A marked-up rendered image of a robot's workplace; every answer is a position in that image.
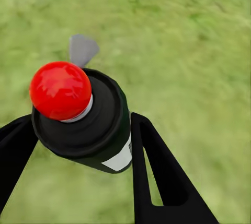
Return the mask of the pesticide atomizer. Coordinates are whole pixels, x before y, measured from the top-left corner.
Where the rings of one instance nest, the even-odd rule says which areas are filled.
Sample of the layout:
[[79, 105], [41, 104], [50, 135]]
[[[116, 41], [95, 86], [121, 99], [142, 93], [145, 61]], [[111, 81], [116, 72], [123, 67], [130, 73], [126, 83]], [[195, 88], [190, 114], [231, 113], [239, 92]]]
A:
[[117, 174], [132, 165], [131, 116], [117, 81], [84, 68], [99, 52], [92, 38], [73, 34], [71, 62], [46, 64], [31, 80], [31, 120], [55, 155]]

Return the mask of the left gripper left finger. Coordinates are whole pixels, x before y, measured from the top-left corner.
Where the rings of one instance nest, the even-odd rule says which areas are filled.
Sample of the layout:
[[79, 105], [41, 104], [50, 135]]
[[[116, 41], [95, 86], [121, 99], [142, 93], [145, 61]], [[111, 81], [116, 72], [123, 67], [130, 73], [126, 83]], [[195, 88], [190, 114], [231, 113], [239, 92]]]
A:
[[39, 140], [31, 116], [21, 116], [0, 128], [0, 214]]

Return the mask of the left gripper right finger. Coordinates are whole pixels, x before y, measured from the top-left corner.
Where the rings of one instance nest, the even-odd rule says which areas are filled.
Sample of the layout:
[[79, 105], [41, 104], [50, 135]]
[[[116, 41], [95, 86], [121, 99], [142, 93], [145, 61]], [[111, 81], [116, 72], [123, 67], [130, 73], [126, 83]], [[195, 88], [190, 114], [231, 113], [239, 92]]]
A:
[[[219, 224], [151, 121], [130, 113], [134, 224]], [[151, 202], [143, 147], [163, 206]]]

